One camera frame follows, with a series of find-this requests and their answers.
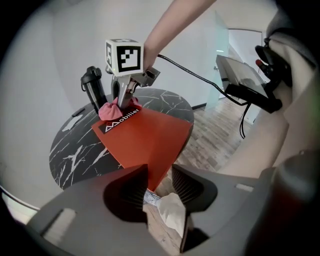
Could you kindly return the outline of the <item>person's right forearm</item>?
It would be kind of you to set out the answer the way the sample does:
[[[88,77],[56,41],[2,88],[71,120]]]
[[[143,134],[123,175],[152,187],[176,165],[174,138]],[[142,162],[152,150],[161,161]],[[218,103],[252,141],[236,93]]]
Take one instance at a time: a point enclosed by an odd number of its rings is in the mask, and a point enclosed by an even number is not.
[[[152,67],[160,52],[217,0],[173,0],[143,46],[143,69]]]

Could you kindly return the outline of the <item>black monitor with blue screen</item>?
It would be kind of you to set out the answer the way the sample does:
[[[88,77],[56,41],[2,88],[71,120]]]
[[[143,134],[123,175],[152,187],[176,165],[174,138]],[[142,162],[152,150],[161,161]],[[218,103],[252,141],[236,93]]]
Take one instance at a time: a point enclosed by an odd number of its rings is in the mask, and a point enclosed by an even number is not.
[[[265,82],[253,67],[222,55],[216,56],[216,64],[226,94],[256,105],[270,114],[283,106],[273,93],[280,83],[278,79]]]

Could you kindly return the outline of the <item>light blue sneaker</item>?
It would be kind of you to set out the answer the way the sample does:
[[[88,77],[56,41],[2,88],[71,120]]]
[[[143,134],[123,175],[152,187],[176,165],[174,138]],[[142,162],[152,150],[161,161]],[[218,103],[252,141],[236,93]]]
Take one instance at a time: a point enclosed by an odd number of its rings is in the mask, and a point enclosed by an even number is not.
[[[143,203],[150,204],[157,207],[160,199],[161,199],[160,196],[155,194],[153,191],[147,189],[143,197]]]

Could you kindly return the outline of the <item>black marble round table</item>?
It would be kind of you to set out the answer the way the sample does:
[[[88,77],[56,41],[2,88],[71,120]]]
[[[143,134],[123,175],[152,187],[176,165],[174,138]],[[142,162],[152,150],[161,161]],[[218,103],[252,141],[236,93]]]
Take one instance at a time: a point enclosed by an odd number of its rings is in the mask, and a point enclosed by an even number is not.
[[[140,88],[134,93],[143,107],[194,123],[194,112],[182,96],[163,89]],[[84,106],[70,130],[59,130],[50,150],[54,181],[65,190],[73,184],[122,169],[92,129],[99,118],[92,104]]]

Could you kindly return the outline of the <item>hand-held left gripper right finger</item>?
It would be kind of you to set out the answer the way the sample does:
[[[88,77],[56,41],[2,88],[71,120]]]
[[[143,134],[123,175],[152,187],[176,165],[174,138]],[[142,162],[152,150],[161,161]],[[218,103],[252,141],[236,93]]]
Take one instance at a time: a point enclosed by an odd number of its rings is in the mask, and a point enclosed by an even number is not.
[[[250,234],[267,201],[272,168],[258,178],[172,165],[172,184],[185,207],[180,253],[245,256]]]

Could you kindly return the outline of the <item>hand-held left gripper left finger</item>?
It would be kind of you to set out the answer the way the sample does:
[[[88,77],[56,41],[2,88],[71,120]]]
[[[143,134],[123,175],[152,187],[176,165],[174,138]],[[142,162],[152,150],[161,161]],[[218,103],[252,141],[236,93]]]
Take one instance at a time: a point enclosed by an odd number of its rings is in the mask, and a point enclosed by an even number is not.
[[[147,185],[146,164],[80,181],[25,229],[50,256],[163,256],[143,211]]]

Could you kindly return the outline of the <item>frosted glass door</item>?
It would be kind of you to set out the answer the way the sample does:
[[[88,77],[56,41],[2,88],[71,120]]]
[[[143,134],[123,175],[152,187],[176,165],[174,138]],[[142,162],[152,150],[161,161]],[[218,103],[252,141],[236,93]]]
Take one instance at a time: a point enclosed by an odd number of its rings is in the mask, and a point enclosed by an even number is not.
[[[216,63],[217,55],[227,57],[229,54],[229,29],[227,28],[222,17],[214,11],[213,15],[213,45],[209,47],[208,53],[210,53],[210,78],[209,80],[215,83],[221,91],[223,91],[223,84],[218,65]],[[224,99],[225,96],[219,92],[214,86],[211,86],[205,111],[213,111],[220,99]]]

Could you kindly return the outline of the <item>white paper sheet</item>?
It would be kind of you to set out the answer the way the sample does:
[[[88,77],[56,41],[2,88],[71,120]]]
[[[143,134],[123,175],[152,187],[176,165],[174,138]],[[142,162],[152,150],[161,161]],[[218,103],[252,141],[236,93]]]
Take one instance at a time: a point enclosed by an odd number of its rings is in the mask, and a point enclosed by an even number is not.
[[[82,116],[82,114],[79,114],[73,117],[61,131],[65,132],[71,130],[74,127],[74,125],[82,118]]]

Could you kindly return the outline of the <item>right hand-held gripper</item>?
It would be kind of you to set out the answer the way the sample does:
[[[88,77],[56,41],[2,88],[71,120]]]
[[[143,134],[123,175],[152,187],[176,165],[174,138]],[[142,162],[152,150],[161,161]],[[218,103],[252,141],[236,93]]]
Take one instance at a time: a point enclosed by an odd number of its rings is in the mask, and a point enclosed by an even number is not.
[[[141,87],[149,87],[160,74],[154,68],[144,70],[144,45],[133,39],[107,39],[105,62],[105,71],[113,75],[112,98],[118,99],[120,109],[129,105],[137,83]]]

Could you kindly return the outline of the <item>beige trousers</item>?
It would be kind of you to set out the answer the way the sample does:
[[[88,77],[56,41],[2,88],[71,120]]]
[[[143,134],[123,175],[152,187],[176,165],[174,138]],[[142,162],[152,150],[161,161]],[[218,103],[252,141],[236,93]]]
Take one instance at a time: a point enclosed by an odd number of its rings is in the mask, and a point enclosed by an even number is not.
[[[288,131],[284,111],[281,108],[270,114],[261,110],[245,139],[218,173],[258,178],[264,169],[272,167]],[[178,195],[172,192],[163,196],[157,201],[156,207],[164,223],[182,237],[186,210]]]

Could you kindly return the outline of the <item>black drinking bottle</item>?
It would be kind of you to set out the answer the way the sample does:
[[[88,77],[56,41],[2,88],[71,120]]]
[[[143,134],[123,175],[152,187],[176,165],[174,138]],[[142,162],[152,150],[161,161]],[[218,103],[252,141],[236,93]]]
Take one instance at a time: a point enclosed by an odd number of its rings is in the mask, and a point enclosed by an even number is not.
[[[95,112],[98,114],[100,108],[107,102],[104,88],[101,83],[102,72],[100,68],[90,66],[80,79],[81,89],[86,92]]]

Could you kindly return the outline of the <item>grey sweatshirt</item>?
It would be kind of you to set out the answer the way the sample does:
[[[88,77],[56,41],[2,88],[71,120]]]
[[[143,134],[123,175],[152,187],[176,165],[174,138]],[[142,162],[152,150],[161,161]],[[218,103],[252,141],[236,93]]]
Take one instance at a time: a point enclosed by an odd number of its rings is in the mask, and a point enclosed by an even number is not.
[[[270,49],[291,69],[291,103],[283,114],[288,130],[275,161],[280,164],[301,151],[320,150],[320,68],[282,8],[270,21],[266,37]]]

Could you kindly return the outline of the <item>red hardcover book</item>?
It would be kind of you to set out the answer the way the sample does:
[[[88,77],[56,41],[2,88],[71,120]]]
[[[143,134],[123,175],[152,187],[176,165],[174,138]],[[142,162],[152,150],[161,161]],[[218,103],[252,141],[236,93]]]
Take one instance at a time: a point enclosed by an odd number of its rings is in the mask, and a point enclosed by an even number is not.
[[[154,191],[186,144],[192,123],[138,108],[114,121],[99,120],[92,129],[123,168],[146,164],[148,189]]]

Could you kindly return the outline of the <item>pink cloth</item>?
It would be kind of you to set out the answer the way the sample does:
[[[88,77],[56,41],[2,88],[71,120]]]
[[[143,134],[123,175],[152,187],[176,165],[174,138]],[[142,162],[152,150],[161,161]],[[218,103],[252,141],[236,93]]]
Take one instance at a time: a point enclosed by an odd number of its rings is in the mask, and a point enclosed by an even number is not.
[[[142,105],[139,104],[138,99],[133,97],[129,100],[127,107],[121,109],[118,106],[118,97],[116,97],[112,102],[106,102],[99,110],[98,116],[102,121],[112,121],[121,118],[126,112],[131,109],[140,110]]]

